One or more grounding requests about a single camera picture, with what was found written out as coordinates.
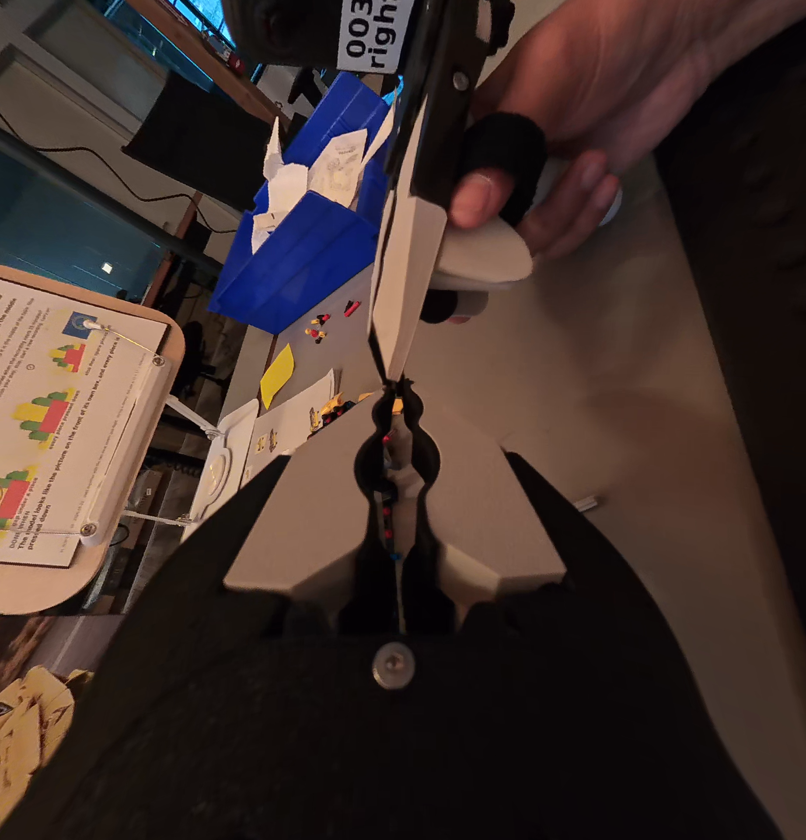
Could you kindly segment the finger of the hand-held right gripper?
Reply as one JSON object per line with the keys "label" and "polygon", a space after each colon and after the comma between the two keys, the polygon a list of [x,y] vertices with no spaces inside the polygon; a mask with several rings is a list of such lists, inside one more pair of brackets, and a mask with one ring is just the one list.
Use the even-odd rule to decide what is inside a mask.
{"label": "finger of the hand-held right gripper", "polygon": [[369,346],[383,381],[403,374],[445,224],[441,206],[388,193],[369,291]]}

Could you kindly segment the yellow paper card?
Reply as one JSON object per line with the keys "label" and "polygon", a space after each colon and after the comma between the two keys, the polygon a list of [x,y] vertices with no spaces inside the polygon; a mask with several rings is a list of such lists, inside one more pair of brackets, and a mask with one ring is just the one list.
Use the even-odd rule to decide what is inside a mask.
{"label": "yellow paper card", "polygon": [[268,367],[260,375],[259,395],[264,409],[270,409],[278,391],[291,378],[295,370],[295,358],[291,346],[287,342],[282,350],[271,358]]}

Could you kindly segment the pile of colourful toy bricks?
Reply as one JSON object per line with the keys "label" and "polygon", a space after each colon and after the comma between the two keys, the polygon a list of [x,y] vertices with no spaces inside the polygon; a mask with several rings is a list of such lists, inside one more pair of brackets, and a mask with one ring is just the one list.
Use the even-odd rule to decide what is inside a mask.
{"label": "pile of colourful toy bricks", "polygon": [[[349,318],[355,313],[355,310],[361,305],[360,301],[354,301],[354,299],[347,299],[346,301],[346,305],[343,308],[343,313],[341,316],[343,318]],[[319,344],[326,335],[327,335],[327,322],[330,319],[330,313],[329,311],[321,311],[318,313],[312,321],[310,324],[304,328],[304,333],[307,336],[310,336],[313,339],[313,342]]]}

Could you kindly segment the printed instruction sheet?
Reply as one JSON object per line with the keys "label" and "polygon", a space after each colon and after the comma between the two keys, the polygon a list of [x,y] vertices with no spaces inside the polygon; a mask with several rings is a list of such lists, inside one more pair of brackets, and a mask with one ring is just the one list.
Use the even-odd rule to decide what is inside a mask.
{"label": "printed instruction sheet", "polygon": [[99,535],[166,330],[0,277],[0,563],[65,568]]}

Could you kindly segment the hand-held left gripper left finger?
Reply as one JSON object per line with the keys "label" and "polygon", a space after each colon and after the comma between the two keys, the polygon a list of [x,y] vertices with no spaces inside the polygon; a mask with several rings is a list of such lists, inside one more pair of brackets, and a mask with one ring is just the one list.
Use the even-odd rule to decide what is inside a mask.
{"label": "hand-held left gripper left finger", "polygon": [[310,437],[285,462],[223,582],[318,606],[343,633],[397,630],[397,571],[386,516],[397,499],[383,387]]}

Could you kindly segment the black monitor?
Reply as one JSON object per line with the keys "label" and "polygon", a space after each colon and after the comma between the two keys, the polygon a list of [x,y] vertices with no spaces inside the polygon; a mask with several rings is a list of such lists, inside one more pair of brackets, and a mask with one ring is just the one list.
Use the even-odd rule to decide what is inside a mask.
{"label": "black monitor", "polygon": [[270,122],[170,69],[122,151],[236,210],[250,210],[264,183],[270,136]]}

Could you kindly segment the yellow toy car model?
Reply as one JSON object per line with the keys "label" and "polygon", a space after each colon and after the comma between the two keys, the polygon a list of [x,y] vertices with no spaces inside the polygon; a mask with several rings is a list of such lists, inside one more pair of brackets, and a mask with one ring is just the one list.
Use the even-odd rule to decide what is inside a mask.
{"label": "yellow toy car model", "polygon": [[[343,394],[333,394],[319,409],[310,409],[312,429],[309,436],[318,434],[321,428],[330,425],[347,409],[355,406],[354,400],[344,400]],[[402,561],[402,552],[397,547],[394,505],[399,499],[396,474],[403,468],[403,448],[400,423],[402,400],[394,398],[391,409],[391,423],[382,437],[382,481],[380,488],[374,490],[378,537],[394,563]]]}

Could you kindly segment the grey desk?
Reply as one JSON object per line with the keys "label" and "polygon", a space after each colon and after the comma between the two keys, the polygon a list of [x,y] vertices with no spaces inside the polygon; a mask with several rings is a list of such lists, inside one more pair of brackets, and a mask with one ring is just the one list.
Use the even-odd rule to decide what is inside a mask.
{"label": "grey desk", "polygon": [[806,838],[806,636],[653,158],[576,254],[419,324],[406,375],[588,518],[669,620],[784,838]]}

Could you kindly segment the instruction sheet on wooden stand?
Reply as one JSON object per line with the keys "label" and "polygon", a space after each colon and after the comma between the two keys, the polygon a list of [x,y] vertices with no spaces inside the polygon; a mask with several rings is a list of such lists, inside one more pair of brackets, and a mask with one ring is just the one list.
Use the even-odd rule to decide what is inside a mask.
{"label": "instruction sheet on wooden stand", "polygon": [[[150,387],[149,406],[144,409],[144,415],[135,422],[132,439],[128,439],[128,442],[116,453],[121,459],[113,460],[116,467],[121,467],[121,471],[114,479],[111,498],[107,507],[104,507],[108,518],[100,526],[97,537],[88,537],[83,541],[79,541],[71,563],[65,568],[0,563],[0,614],[34,614],[63,603],[93,580],[102,566],[105,551],[108,549],[122,516],[178,526],[181,527],[183,535],[187,535],[197,529],[208,515],[219,509],[219,505],[240,485],[240,473],[245,464],[257,403],[256,400],[250,400],[229,414],[228,419],[214,425],[183,405],[177,397],[170,395],[172,381],[183,360],[184,338],[177,322],[155,308],[108,297],[102,293],[35,276],[10,266],[0,265],[0,277],[59,293],[76,301],[113,308],[116,311],[138,313],[144,318],[167,324],[163,347],[159,350],[163,358],[156,360],[156,363],[164,363],[164,369],[158,383]],[[187,417],[194,426],[203,431],[211,440],[203,467],[203,478],[195,490],[192,507],[177,518],[161,518],[136,512],[133,507],[128,507],[127,501],[166,406]]]}

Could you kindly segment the blue plastic bin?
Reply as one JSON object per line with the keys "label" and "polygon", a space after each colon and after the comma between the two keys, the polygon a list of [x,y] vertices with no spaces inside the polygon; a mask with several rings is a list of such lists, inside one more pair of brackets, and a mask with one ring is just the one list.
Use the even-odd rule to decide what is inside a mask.
{"label": "blue plastic bin", "polygon": [[[388,106],[355,74],[343,71],[288,145],[281,148],[271,139],[265,155],[309,165],[335,134],[366,128],[372,141]],[[253,210],[240,218],[208,310],[278,333],[368,266],[388,184],[386,148],[388,141],[368,162],[354,209],[307,192],[251,254],[251,218],[268,203],[265,179]]]}

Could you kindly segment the open instruction booklet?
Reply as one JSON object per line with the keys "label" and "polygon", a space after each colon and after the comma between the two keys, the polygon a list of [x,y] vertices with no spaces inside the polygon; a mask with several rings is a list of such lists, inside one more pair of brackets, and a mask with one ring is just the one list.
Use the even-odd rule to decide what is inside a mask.
{"label": "open instruction booklet", "polygon": [[290,456],[321,429],[321,408],[338,392],[340,377],[340,369],[329,369],[318,381],[254,419],[240,487],[276,456]]}

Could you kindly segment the toy car box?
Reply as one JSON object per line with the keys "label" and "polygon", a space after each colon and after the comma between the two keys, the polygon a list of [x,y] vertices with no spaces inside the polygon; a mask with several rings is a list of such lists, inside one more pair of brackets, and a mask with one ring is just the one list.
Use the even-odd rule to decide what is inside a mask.
{"label": "toy car box", "polygon": [[0,616],[0,825],[49,763],[121,622],[119,614]]}

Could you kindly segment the person's right hand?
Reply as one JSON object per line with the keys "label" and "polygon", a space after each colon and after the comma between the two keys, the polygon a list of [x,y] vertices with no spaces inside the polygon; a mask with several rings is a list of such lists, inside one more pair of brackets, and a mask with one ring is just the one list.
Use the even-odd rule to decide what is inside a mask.
{"label": "person's right hand", "polygon": [[565,1],[476,88],[472,113],[521,114],[568,161],[517,224],[532,255],[573,252],[728,66],[806,18],[806,1]]}

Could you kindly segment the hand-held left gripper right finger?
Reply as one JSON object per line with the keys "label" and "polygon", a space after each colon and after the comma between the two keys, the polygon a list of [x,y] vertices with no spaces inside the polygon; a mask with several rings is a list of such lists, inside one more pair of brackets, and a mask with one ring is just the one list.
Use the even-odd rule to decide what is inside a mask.
{"label": "hand-held left gripper right finger", "polygon": [[408,634],[450,634],[473,605],[565,577],[504,450],[470,419],[400,381],[411,467],[422,479],[400,568]]}

